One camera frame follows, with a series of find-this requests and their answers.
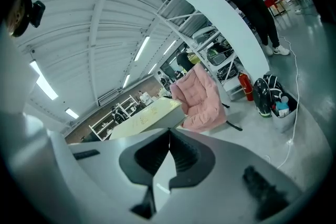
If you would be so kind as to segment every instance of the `black pants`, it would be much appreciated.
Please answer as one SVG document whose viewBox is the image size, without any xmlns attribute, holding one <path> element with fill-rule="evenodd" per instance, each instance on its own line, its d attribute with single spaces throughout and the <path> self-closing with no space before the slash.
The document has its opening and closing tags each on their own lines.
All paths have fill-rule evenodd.
<svg viewBox="0 0 336 224">
<path fill-rule="evenodd" d="M 269 36 L 273 47 L 276 48 L 279 46 L 279 38 L 273 16 L 263 0 L 252 0 L 240 10 L 245 14 L 250 23 L 256 27 L 261 42 L 264 45 L 268 45 L 267 36 Z"/>
</svg>

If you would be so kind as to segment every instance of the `white pillar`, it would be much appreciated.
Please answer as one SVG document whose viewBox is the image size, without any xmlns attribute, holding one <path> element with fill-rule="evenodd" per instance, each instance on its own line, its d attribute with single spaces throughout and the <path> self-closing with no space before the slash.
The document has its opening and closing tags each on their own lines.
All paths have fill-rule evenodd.
<svg viewBox="0 0 336 224">
<path fill-rule="evenodd" d="M 254 83 L 269 71 L 264 53 L 243 19 L 225 0 L 186 0 L 228 40 Z"/>
</svg>

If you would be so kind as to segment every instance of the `white ceiling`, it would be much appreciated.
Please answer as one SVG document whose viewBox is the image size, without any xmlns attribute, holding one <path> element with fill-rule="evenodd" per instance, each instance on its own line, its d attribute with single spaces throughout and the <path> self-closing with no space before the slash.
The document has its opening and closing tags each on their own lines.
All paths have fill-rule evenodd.
<svg viewBox="0 0 336 224">
<path fill-rule="evenodd" d="M 155 63 L 169 57 L 163 52 L 178 36 L 157 19 L 162 0 L 40 0 L 46 5 L 41 25 L 28 27 L 15 39 L 27 61 L 36 59 L 40 70 L 58 98 L 51 100 L 36 86 L 30 103 L 62 123 L 73 121 L 65 113 L 71 108 L 80 116 L 97 108 L 97 98 L 145 78 Z M 174 0 L 162 16 L 171 18 L 191 13 L 184 0 Z M 204 26 L 205 17 L 181 29 L 191 36 Z M 174 20 L 181 25 L 184 19 Z M 133 59 L 143 39 L 150 34 L 140 59 Z M 170 54 L 182 43 L 170 50 Z"/>
</svg>

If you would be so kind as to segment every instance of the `fluorescent light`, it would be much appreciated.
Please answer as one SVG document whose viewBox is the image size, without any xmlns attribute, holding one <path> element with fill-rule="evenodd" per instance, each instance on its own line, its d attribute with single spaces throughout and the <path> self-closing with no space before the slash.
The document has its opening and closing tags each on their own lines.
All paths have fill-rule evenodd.
<svg viewBox="0 0 336 224">
<path fill-rule="evenodd" d="M 30 63 L 30 66 L 40 75 L 38 80 L 36 81 L 37 85 L 44 91 L 46 95 L 52 100 L 58 97 L 52 87 L 49 85 L 45 77 L 43 76 L 41 70 L 38 68 L 36 60 Z"/>
<path fill-rule="evenodd" d="M 171 61 L 169 62 L 169 64 L 171 64 L 175 59 L 176 59 L 176 57 L 174 57 L 173 60 L 171 60 Z"/>
<path fill-rule="evenodd" d="M 157 65 L 157 63 L 155 65 L 153 65 L 153 67 L 151 68 L 151 70 L 149 70 L 148 74 L 150 74 L 153 71 L 153 69 L 156 67 L 156 65 Z"/>
<path fill-rule="evenodd" d="M 136 55 L 134 61 L 137 61 L 138 58 L 140 57 L 140 54 L 142 53 L 144 47 L 146 46 L 146 44 L 147 44 L 149 38 L 150 38 L 150 36 L 146 36 L 146 37 L 145 37 L 145 39 L 144 39 L 144 41 L 143 41 L 143 43 L 142 43 L 142 45 L 141 45 L 141 47 L 140 47 L 140 50 L 138 51 L 138 54 Z"/>
<path fill-rule="evenodd" d="M 65 112 L 72 116 L 74 119 L 78 118 L 78 115 L 71 109 L 67 109 Z"/>
<path fill-rule="evenodd" d="M 126 77 L 126 79 L 125 79 L 125 82 L 124 82 L 124 86 L 123 86 L 123 88 L 125 88 L 125 86 L 126 86 L 126 84 L 127 84 L 129 78 L 130 78 L 130 74 L 127 75 L 127 77 Z"/>
<path fill-rule="evenodd" d="M 169 49 L 175 44 L 176 40 L 174 40 L 170 46 L 168 47 L 168 49 L 163 53 L 163 55 L 165 55 L 167 53 L 167 51 L 169 51 Z"/>
</svg>

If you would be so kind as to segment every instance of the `fire extinguisher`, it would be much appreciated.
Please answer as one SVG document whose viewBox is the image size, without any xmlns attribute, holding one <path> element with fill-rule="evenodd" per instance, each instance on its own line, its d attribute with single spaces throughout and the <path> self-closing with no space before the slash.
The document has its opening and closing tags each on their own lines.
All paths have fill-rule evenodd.
<svg viewBox="0 0 336 224">
<path fill-rule="evenodd" d="M 243 87 L 243 90 L 245 92 L 245 95 L 247 97 L 248 101 L 253 101 L 253 86 L 248 78 L 248 76 L 244 73 L 239 72 L 238 80 L 240 82 L 240 85 Z"/>
</svg>

